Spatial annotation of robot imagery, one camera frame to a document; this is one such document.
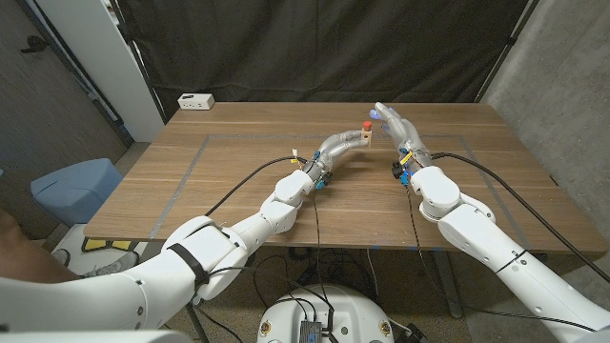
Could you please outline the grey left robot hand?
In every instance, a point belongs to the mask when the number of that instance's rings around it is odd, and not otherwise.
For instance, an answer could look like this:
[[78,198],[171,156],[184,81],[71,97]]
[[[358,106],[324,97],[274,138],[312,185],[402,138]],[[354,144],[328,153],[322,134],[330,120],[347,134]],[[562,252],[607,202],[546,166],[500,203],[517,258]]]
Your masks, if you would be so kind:
[[347,151],[355,148],[368,147],[370,140],[363,138],[361,131],[345,131],[329,136],[308,162],[303,171],[316,181],[323,174],[330,172],[334,164]]

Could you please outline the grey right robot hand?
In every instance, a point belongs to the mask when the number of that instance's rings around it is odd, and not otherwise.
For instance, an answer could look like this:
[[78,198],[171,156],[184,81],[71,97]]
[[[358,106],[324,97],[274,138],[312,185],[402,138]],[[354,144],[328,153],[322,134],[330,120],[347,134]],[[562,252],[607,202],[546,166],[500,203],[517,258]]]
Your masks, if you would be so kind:
[[417,172],[433,165],[430,151],[421,141],[413,123],[380,102],[375,103],[370,116],[383,121],[382,128],[392,137],[400,165],[411,172]]

